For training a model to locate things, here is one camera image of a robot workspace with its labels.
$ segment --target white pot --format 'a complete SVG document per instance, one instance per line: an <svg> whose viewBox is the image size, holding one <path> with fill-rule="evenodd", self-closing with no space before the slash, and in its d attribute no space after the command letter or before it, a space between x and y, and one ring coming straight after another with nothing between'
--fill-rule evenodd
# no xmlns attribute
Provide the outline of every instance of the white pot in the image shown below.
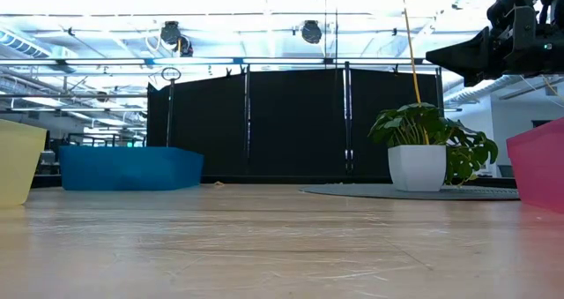
<svg viewBox="0 0 564 299"><path fill-rule="evenodd" d="M401 191L438 191L447 172L445 146L395 146L388 149L391 179Z"/></svg>

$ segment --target black partition wall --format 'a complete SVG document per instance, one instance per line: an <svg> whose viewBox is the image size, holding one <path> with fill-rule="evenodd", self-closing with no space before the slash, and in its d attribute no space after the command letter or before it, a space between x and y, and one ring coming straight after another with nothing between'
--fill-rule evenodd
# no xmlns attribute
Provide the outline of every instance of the black partition wall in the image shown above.
<svg viewBox="0 0 564 299"><path fill-rule="evenodd" d="M344 72L262 71L176 84L172 146L202 153L210 181L386 181L387 148L367 134L382 109L416 101L412 74L349 70L346 86ZM418 78L422 100L438 104L436 76ZM149 86L148 146L166 145L168 93Z"/></svg>
<svg viewBox="0 0 564 299"><path fill-rule="evenodd" d="M253 176L344 176L343 71L253 72Z"/></svg>
<svg viewBox="0 0 564 299"><path fill-rule="evenodd" d="M418 75L421 101L438 104L435 75ZM367 134L383 109L417 102L413 75L384 71L351 70L352 175L388 179L388 148L376 145Z"/></svg>

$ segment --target wooden table surface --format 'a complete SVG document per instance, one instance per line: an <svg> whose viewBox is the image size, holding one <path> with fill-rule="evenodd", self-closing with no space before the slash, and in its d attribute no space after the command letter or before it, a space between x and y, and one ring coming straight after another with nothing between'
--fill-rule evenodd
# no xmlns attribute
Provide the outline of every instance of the wooden table surface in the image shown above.
<svg viewBox="0 0 564 299"><path fill-rule="evenodd" d="M0 298L564 298L564 215L299 188L33 190Z"/></svg>

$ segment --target potted plant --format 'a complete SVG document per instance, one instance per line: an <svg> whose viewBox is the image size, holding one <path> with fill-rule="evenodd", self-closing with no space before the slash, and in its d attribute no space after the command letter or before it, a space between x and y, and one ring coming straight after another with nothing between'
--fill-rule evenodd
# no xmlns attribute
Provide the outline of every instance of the potted plant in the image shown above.
<svg viewBox="0 0 564 299"><path fill-rule="evenodd" d="M444 183L462 185L476 178L474 172L490 160L497 145L481 131L465 128L460 121L443 118L428 103L383 110L368 136L386 141L390 175L401 191L438 191Z"/></svg>

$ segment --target pink container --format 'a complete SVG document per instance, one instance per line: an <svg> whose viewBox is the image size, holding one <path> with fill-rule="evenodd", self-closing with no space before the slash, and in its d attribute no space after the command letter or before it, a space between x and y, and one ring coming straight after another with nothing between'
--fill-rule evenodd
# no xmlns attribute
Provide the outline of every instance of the pink container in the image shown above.
<svg viewBox="0 0 564 299"><path fill-rule="evenodd" d="M508 139L521 200L564 213L564 118Z"/></svg>

